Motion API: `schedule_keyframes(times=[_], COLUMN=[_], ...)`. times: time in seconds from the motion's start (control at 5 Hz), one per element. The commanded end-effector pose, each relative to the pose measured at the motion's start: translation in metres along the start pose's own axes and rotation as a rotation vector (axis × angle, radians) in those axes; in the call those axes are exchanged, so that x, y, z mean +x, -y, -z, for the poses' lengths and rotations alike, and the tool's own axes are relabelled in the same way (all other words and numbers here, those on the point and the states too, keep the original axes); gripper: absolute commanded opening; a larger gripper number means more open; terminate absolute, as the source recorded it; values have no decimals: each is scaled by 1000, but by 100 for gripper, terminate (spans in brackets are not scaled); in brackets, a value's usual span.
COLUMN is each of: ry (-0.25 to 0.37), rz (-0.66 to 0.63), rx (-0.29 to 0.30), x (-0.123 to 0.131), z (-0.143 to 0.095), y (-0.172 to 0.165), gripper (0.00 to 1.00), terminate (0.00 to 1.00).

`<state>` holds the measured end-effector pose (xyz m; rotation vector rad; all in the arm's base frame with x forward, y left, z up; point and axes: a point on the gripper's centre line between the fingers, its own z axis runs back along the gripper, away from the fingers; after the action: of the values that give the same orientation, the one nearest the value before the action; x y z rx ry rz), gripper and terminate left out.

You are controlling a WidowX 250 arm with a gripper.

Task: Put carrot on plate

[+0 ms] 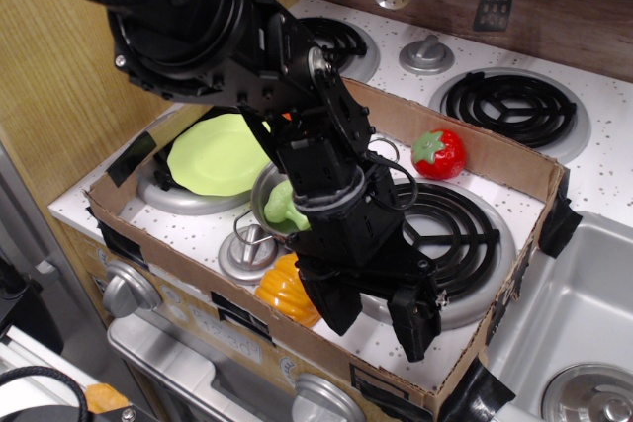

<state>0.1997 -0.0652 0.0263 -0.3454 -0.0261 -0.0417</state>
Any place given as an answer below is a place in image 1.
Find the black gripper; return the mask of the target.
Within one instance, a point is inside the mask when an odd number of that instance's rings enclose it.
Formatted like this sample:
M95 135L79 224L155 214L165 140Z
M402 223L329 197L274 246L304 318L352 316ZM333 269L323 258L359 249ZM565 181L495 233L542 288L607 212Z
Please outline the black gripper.
M412 203L398 195L396 163L367 140L350 147L332 137L281 144L276 163L310 227L292 237L310 301L337 335L362 310L361 295L388 300L392 326L409 362L420 362L441 332L435 266L403 236Z

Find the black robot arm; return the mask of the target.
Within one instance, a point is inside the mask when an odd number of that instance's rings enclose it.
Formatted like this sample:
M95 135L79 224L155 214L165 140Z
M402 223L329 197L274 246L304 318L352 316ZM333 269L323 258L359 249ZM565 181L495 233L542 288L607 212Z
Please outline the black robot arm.
M124 71L166 100L233 107L310 227L289 236L306 293L344 334L362 295L388 305L407 358L441 331L434 263L403 234L396 164L311 31L276 0L90 0L105 6Z

